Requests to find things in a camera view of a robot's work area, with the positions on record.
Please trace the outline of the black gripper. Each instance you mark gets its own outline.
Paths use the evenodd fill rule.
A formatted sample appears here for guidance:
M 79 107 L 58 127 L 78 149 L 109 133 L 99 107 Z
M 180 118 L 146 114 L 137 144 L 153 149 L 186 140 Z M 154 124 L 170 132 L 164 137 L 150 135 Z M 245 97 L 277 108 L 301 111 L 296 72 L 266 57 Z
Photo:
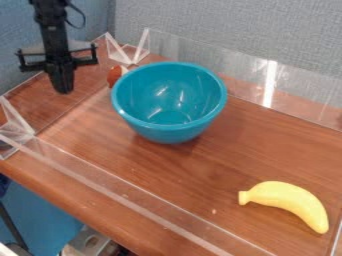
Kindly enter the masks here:
M 46 71 L 54 89 L 63 94 L 74 90 L 74 69 L 98 63 L 97 44 L 70 40 L 65 25 L 42 26 L 43 43 L 17 52 L 21 70 Z

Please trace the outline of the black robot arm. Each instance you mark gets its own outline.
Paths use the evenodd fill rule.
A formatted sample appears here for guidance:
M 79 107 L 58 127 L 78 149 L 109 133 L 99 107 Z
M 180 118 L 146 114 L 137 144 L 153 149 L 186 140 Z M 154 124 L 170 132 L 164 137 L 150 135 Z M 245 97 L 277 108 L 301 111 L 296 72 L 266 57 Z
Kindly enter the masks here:
M 19 48 L 17 56 L 21 71 L 45 71 L 49 74 L 54 89 L 61 94 L 74 90 L 75 73 L 79 66 L 98 64 L 98 45 L 94 42 L 70 40 L 66 25 L 77 29 L 67 18 L 66 8 L 71 7 L 86 18 L 82 10 L 71 0 L 30 0 L 34 6 L 34 19 L 41 26 L 43 43 L 29 48 Z

